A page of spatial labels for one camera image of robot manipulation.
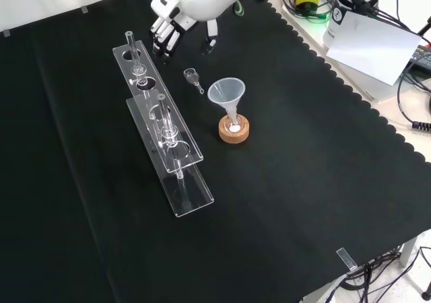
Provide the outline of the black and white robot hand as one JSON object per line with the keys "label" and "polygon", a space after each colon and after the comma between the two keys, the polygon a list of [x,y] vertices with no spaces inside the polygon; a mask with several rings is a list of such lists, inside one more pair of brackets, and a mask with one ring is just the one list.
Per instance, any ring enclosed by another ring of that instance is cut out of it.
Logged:
{"label": "black and white robot hand", "polygon": [[180,0],[152,0],[151,8],[158,16],[150,28],[153,54],[168,63],[183,36],[199,23],[181,9]]}

